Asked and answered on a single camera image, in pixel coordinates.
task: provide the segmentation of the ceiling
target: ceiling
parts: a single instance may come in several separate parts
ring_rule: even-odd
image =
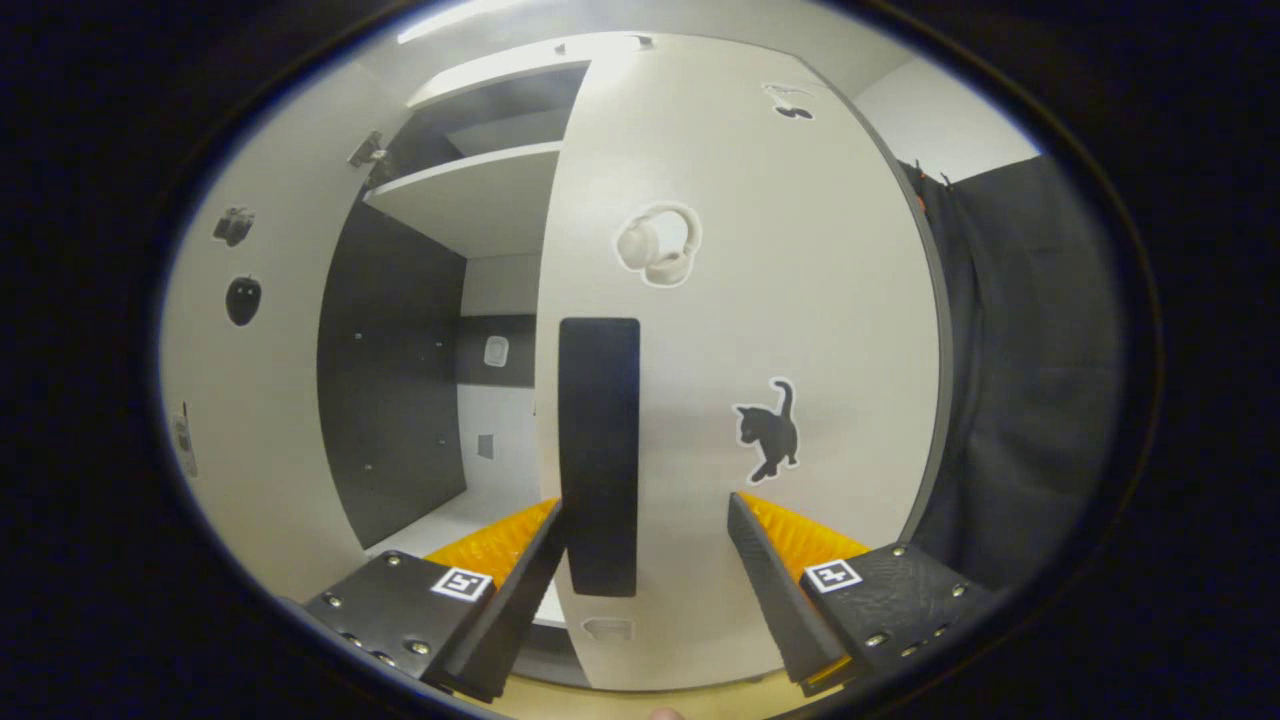
[[[524,0],[401,45],[419,18],[372,38],[353,58],[406,100],[435,73],[539,40],[607,31],[705,35],[799,55],[846,97],[913,54],[838,10],[808,0]]]

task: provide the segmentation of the black curtain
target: black curtain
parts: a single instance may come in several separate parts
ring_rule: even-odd
[[[1110,452],[1124,328],[1107,237],[1048,158],[954,184],[904,169],[955,348],[947,445],[914,542],[1000,588],[1050,559]]]

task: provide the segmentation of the wooden floor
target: wooden floor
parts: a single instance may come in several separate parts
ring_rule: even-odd
[[[731,683],[672,693],[584,691],[511,676],[503,696],[486,707],[518,720],[648,720],[649,714],[659,707],[675,708],[685,720],[750,720],[771,717],[831,692],[835,688],[805,698],[781,670],[758,683]],[[468,700],[462,694],[457,697]]]

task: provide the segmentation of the orange textured pad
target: orange textured pad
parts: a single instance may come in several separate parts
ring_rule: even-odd
[[[819,525],[813,520],[792,512],[781,505],[774,505],[765,500],[753,497],[745,492],[739,493],[751,509],[751,514],[764,528],[764,534],[769,537],[773,550],[782,559],[791,579],[800,582],[804,569],[829,560],[844,560],[854,557],[870,548],[854,542],[831,528]]]
[[[516,568],[529,541],[534,539],[543,521],[550,515],[558,497],[544,500],[509,518],[476,530],[453,544],[447,544],[426,556],[431,562],[462,568],[474,573],[493,575],[493,584],[502,587]]]

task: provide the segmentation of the open cabinet door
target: open cabinet door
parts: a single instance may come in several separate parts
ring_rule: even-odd
[[[691,272],[667,287],[630,269],[616,242],[664,202],[700,227]],[[782,666],[726,532],[731,492],[870,547],[908,528],[948,383],[945,293],[915,213],[874,138],[791,55],[654,36],[593,61],[552,191],[535,370],[550,497],[562,492],[562,320],[639,323],[635,593],[575,592],[572,556],[556,580],[593,687],[673,689]]]

